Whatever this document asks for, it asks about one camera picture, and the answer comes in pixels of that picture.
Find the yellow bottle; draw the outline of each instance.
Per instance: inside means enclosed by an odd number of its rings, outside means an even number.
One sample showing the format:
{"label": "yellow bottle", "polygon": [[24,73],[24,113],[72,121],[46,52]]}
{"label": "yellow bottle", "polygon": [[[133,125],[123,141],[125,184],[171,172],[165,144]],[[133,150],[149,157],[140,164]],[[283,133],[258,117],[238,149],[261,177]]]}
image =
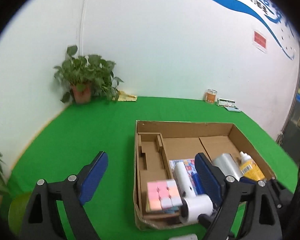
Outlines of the yellow bottle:
{"label": "yellow bottle", "polygon": [[262,171],[250,155],[240,152],[240,157],[240,170],[245,177],[253,179],[255,181],[266,179],[266,177],[263,175]]}

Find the red poster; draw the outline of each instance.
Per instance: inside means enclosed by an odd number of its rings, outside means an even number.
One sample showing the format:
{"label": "red poster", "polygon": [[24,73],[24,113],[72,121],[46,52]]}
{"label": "red poster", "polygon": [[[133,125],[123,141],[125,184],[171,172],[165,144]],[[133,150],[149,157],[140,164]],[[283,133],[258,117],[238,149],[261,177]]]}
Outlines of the red poster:
{"label": "red poster", "polygon": [[254,32],[254,41],[258,43],[263,48],[266,48],[266,38],[263,37],[261,34]]}

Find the green tablecloth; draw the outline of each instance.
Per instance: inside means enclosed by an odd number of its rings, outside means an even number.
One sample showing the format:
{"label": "green tablecloth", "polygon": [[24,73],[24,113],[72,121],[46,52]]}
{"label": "green tablecloth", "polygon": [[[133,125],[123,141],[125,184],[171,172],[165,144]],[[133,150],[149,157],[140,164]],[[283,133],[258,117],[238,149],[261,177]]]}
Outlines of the green tablecloth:
{"label": "green tablecloth", "polygon": [[[203,101],[174,98],[144,98],[137,102],[97,100],[68,107],[34,140],[12,171],[11,196],[31,191],[37,180],[64,180],[90,163],[98,151],[109,155],[109,166],[85,210],[101,239],[156,239],[190,233],[200,239],[199,225],[171,230],[139,231],[134,222],[132,201],[134,132],[136,120],[232,122],[269,163],[278,179],[291,191],[298,169],[290,157],[244,113],[228,112]],[[7,216],[10,199],[4,197],[0,212]],[[58,205],[68,239],[73,239],[63,205]],[[236,232],[244,207],[233,224]]]}

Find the bolt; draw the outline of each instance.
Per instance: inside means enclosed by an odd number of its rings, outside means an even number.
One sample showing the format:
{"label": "bolt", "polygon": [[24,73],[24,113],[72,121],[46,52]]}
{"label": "bolt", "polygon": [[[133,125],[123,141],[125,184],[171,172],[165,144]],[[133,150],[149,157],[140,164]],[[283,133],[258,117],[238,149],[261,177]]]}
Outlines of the bolt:
{"label": "bolt", "polygon": [[259,180],[258,184],[259,184],[260,187],[264,187],[266,185],[263,180]]}
{"label": "bolt", "polygon": [[69,181],[75,181],[77,179],[77,176],[76,175],[70,175],[69,177],[68,177],[68,180]]}
{"label": "bolt", "polygon": [[39,186],[43,185],[44,184],[44,179],[39,179],[38,182],[37,182],[37,184]]}
{"label": "bolt", "polygon": [[226,180],[227,180],[228,182],[234,182],[234,177],[232,177],[232,176],[227,176],[227,177],[226,177]]}

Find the blue gripper pad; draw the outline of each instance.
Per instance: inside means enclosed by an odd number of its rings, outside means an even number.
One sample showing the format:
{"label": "blue gripper pad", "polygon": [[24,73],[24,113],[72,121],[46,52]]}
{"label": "blue gripper pad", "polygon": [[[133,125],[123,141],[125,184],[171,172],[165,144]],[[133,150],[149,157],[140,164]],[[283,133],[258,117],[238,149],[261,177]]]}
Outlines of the blue gripper pad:
{"label": "blue gripper pad", "polygon": [[81,183],[79,195],[79,201],[82,206],[92,199],[93,194],[95,193],[99,182],[108,167],[108,155],[105,152],[99,153],[88,166],[90,170],[88,171],[84,181]]}
{"label": "blue gripper pad", "polygon": [[211,198],[216,207],[220,207],[223,201],[220,184],[200,154],[195,156],[194,166],[206,194]]}

